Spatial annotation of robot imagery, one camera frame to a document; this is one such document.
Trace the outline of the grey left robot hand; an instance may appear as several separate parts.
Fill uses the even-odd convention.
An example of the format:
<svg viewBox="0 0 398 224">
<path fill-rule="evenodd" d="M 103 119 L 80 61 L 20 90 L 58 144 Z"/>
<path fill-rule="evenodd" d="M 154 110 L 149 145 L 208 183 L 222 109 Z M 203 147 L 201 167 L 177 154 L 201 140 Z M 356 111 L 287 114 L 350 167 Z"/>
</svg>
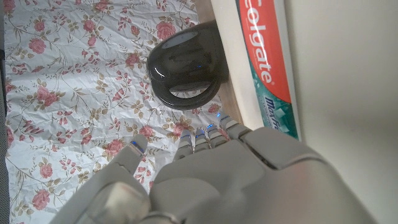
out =
<svg viewBox="0 0 398 224">
<path fill-rule="evenodd" d="M 53 218 L 54 223 L 374 223 L 317 152 L 269 128 L 218 113 L 146 191 L 134 173 L 147 139 L 134 136 Z"/>
</svg>

